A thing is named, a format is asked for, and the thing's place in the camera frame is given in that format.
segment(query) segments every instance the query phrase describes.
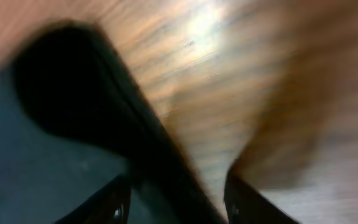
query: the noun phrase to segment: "wooden table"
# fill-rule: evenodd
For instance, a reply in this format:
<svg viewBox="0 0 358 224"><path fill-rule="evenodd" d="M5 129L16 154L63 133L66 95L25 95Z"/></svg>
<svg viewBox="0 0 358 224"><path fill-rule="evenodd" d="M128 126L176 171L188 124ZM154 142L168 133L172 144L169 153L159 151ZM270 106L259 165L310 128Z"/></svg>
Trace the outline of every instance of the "wooden table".
<svg viewBox="0 0 358 224"><path fill-rule="evenodd" d="M225 215L236 173L303 223L358 223L358 1L0 0L0 66L70 18L103 27Z"/></svg>

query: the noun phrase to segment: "wooden surface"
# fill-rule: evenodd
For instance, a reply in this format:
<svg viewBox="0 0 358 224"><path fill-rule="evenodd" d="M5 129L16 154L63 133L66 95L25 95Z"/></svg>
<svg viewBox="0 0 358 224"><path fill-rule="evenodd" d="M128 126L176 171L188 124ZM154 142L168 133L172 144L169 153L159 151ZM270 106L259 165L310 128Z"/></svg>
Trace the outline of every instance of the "wooden surface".
<svg viewBox="0 0 358 224"><path fill-rule="evenodd" d="M358 223L358 1L0 0L0 66L100 24L223 215L237 175L303 223Z"/></svg>

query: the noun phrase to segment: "dark blue floor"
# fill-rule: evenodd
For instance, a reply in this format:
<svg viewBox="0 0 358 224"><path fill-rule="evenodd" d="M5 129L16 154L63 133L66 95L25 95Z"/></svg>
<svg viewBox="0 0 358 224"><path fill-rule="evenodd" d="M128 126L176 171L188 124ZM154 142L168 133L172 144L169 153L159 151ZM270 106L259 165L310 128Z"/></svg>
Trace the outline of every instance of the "dark blue floor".
<svg viewBox="0 0 358 224"><path fill-rule="evenodd" d="M44 133L21 111L0 72L0 223L53 223L125 173L127 161ZM132 191L128 223L178 223L158 187Z"/></svg>

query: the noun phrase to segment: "wood grain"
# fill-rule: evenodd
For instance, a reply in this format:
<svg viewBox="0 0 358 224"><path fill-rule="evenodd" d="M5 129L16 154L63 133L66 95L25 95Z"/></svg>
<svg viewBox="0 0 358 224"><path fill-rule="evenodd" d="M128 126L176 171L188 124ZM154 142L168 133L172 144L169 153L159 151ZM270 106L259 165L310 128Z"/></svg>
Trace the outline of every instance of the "wood grain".
<svg viewBox="0 0 358 224"><path fill-rule="evenodd" d="M303 223L358 223L358 1L0 0L0 66L59 19L106 31L211 201L233 169Z"/></svg>

